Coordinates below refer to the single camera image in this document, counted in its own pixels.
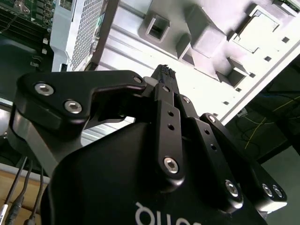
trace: silver screw head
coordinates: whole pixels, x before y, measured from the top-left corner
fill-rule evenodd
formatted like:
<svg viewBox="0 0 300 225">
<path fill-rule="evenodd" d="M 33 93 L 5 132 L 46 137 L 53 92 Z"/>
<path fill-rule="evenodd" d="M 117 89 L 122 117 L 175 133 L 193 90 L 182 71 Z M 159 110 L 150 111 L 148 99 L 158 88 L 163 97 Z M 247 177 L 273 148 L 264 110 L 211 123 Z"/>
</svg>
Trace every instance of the silver screw head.
<svg viewBox="0 0 300 225">
<path fill-rule="evenodd" d="M 174 159 L 166 157 L 164 159 L 164 164 L 170 173 L 178 173 L 178 165 Z"/>
<path fill-rule="evenodd" d="M 140 79 L 139 77 L 137 77 L 137 76 L 135 76 L 133 79 L 134 79 L 136 82 L 138 82 L 138 83 L 142 83 L 141 79 Z"/>
<path fill-rule="evenodd" d="M 168 89 L 168 87 L 164 86 L 163 89 L 166 91 L 166 92 L 170 92 L 170 89 Z"/>
<path fill-rule="evenodd" d="M 276 185 L 273 185 L 273 189 L 280 198 L 283 197 L 283 194 L 281 193 L 281 191 L 278 189 Z"/>
<path fill-rule="evenodd" d="M 229 191 L 229 193 L 233 197 L 239 196 L 238 189 L 235 187 L 235 185 L 230 180 L 226 180 L 225 186 L 226 186 L 227 190 Z"/>
<path fill-rule="evenodd" d="M 213 116 L 208 116 L 208 118 L 211 120 L 211 122 L 215 123 L 216 119 Z"/>
<path fill-rule="evenodd" d="M 272 191 L 270 190 L 270 188 L 267 185 L 263 184 L 262 188 L 268 196 L 270 196 L 270 197 L 273 196 Z"/>
<path fill-rule="evenodd" d="M 65 102 L 65 109 L 74 114 L 78 114 L 83 110 L 81 104 L 72 100 Z"/>
<path fill-rule="evenodd" d="M 46 83 L 38 83 L 34 86 L 34 89 L 40 95 L 49 96 L 54 93 L 53 87 L 51 87 L 49 84 Z"/>
<path fill-rule="evenodd" d="M 186 102 L 186 103 L 190 103 L 191 100 L 188 99 L 188 97 L 183 97 L 183 100 Z"/>
</svg>

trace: metal frame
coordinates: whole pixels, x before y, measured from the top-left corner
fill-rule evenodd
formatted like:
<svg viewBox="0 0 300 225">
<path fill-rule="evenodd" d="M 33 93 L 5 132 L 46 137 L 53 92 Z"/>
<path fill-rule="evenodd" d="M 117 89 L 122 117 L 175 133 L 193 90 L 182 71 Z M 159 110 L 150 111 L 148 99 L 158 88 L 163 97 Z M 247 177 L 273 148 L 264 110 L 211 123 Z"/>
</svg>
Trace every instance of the metal frame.
<svg viewBox="0 0 300 225">
<path fill-rule="evenodd" d="M 140 10 L 146 7 L 142 4 L 145 5 L 135 2 L 131 6 Z M 272 68 L 254 78 L 243 79 L 239 84 L 242 91 L 238 92 L 226 83 L 214 80 L 142 40 L 138 36 L 138 29 L 143 18 L 140 13 L 133 14 L 134 10 L 129 12 L 128 8 L 128 5 L 121 3 L 117 10 L 98 69 L 130 69 L 143 77 L 150 76 L 158 64 L 167 64 L 177 72 L 180 92 L 190 96 L 197 113 L 210 112 L 217 115 L 224 125 L 300 53 L 300 42 L 296 42 Z"/>
</svg>

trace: square cutout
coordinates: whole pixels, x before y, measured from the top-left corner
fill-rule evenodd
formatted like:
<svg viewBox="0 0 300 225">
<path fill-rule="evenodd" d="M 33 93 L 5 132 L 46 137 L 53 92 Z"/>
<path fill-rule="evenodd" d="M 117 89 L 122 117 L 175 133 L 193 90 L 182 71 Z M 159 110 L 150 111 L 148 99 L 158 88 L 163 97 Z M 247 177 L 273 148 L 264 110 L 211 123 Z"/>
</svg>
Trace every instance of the square cutout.
<svg viewBox="0 0 300 225">
<path fill-rule="evenodd" d="M 282 39 L 282 41 L 284 42 L 284 43 L 288 43 L 289 42 L 289 38 L 287 38 L 287 37 L 284 37 L 283 39 Z"/>
<path fill-rule="evenodd" d="M 266 58 L 264 58 L 264 60 L 266 60 L 267 62 L 270 62 L 271 61 L 271 57 L 267 56 Z"/>
<path fill-rule="evenodd" d="M 146 35 L 151 36 L 159 43 L 162 42 L 170 29 L 170 22 L 159 15 L 152 17 Z"/>
</svg>

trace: motherboard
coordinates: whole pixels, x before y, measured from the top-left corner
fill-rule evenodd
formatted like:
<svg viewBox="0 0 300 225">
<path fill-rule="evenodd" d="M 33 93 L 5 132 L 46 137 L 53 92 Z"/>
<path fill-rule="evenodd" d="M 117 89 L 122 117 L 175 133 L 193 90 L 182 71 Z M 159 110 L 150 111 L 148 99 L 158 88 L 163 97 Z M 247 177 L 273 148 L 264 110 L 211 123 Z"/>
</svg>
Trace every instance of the motherboard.
<svg viewBox="0 0 300 225">
<path fill-rule="evenodd" d="M 56 0 L 0 0 L 0 8 L 47 29 L 52 29 Z"/>
</svg>

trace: black metal bracket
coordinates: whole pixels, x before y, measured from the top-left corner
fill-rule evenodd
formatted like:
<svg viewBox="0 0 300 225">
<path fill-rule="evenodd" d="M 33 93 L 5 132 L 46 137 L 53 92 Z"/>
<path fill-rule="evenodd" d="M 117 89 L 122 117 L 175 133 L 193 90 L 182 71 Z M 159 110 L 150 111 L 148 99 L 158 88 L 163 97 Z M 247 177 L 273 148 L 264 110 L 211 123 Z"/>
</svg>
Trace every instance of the black metal bracket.
<svg viewBox="0 0 300 225">
<path fill-rule="evenodd" d="M 137 188 L 142 198 L 163 195 L 160 201 L 164 202 L 177 191 L 188 197 L 194 190 L 190 194 L 194 198 L 194 192 L 204 189 L 209 196 L 208 211 L 232 214 L 247 207 L 256 215 L 257 211 L 285 206 L 283 189 L 239 151 L 217 118 L 209 113 L 198 117 L 191 100 L 179 94 L 173 72 L 160 65 L 154 77 L 162 79 L 155 87 L 132 71 L 25 75 L 17 83 L 11 134 L 25 141 L 48 175 L 56 178 L 62 176 L 54 172 L 59 167 L 71 171 L 70 176 L 75 171 L 85 180 L 83 168 L 92 170 L 97 164 L 93 157 L 101 157 L 102 164 L 119 179 L 128 176 L 134 180 L 129 186 L 127 181 L 124 184 L 129 196 L 136 195 L 132 189 Z M 126 116 L 135 117 L 135 123 L 82 148 L 80 135 L 86 127 Z M 123 162 L 127 153 L 128 163 Z M 115 161 L 122 164 L 122 171 Z M 105 169 L 97 171 L 115 187 L 114 178 L 107 178 Z M 193 181 L 186 181 L 188 176 Z"/>
<path fill-rule="evenodd" d="M 212 128 L 235 178 L 256 209 L 267 212 L 286 206 L 287 197 L 284 190 L 258 162 L 247 158 L 239 150 L 221 122 L 209 113 L 203 114 L 200 119 Z"/>
</svg>

